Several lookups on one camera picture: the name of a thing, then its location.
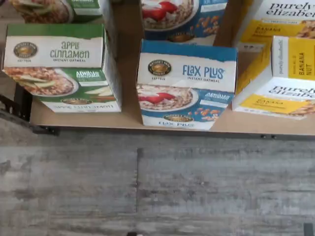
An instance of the blue oatmeal box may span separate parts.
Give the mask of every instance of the blue oatmeal box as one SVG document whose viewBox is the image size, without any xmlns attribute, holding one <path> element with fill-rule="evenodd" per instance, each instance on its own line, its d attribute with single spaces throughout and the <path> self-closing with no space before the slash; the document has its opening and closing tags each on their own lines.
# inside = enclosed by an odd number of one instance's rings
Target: blue oatmeal box
<svg viewBox="0 0 315 236">
<path fill-rule="evenodd" d="M 143 124 L 209 130 L 234 97 L 236 64 L 235 48 L 142 40 Z"/>
<path fill-rule="evenodd" d="M 145 38 L 212 45 L 228 0 L 141 0 Z"/>
</svg>

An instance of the gray wood-look floor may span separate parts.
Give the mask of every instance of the gray wood-look floor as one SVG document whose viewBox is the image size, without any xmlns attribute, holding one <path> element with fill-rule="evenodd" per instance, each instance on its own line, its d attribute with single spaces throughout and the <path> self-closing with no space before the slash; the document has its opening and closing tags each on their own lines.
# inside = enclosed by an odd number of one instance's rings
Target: gray wood-look floor
<svg viewBox="0 0 315 236">
<path fill-rule="evenodd" d="M 0 120 L 0 236 L 302 236 L 313 142 L 35 135 Z"/>
</svg>

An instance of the green oatmeal box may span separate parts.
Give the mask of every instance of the green oatmeal box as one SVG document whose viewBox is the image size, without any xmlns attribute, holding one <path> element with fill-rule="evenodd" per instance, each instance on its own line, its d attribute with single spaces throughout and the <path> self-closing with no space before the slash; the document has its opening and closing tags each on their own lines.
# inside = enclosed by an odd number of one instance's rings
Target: green oatmeal box
<svg viewBox="0 0 315 236">
<path fill-rule="evenodd" d="M 9 0 L 26 23 L 104 23 L 116 56 L 117 33 L 109 0 Z"/>
<path fill-rule="evenodd" d="M 121 111 L 103 24 L 9 24 L 2 69 L 54 112 Z"/>
</svg>

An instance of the yellow oatmeal box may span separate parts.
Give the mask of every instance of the yellow oatmeal box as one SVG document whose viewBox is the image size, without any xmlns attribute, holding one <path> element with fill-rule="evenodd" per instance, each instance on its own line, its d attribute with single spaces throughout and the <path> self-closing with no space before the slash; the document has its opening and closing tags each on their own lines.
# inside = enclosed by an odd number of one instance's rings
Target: yellow oatmeal box
<svg viewBox="0 0 315 236">
<path fill-rule="evenodd" d="M 245 0 L 233 44 L 240 52 L 260 52 L 277 36 L 315 38 L 315 2 Z"/>
<path fill-rule="evenodd" d="M 315 113 L 315 40 L 274 36 L 239 77 L 232 110 L 293 119 Z"/>
</svg>

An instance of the instant oatmeal box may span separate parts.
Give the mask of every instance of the instant oatmeal box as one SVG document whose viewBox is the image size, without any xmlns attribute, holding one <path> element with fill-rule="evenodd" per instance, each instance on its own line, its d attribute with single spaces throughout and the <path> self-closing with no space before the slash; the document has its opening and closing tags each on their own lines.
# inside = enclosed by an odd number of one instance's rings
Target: instant oatmeal box
<svg viewBox="0 0 315 236">
<path fill-rule="evenodd" d="M 105 24 L 116 57 L 117 32 L 109 0 L 9 0 L 26 23 Z"/>
<path fill-rule="evenodd" d="M 145 38 L 212 45 L 228 0 L 141 0 Z"/>
<path fill-rule="evenodd" d="M 10 24 L 3 71 L 54 112 L 121 111 L 102 24 Z"/>
<path fill-rule="evenodd" d="M 293 119 L 315 113 L 314 52 L 313 39 L 275 36 L 238 78 L 232 110 Z"/>
<path fill-rule="evenodd" d="M 143 40 L 139 60 L 144 125 L 209 130 L 234 96 L 234 48 Z"/>
<path fill-rule="evenodd" d="M 310 0 L 245 0 L 234 39 L 240 52 L 260 52 L 274 35 L 315 38 L 315 3 Z"/>
</svg>

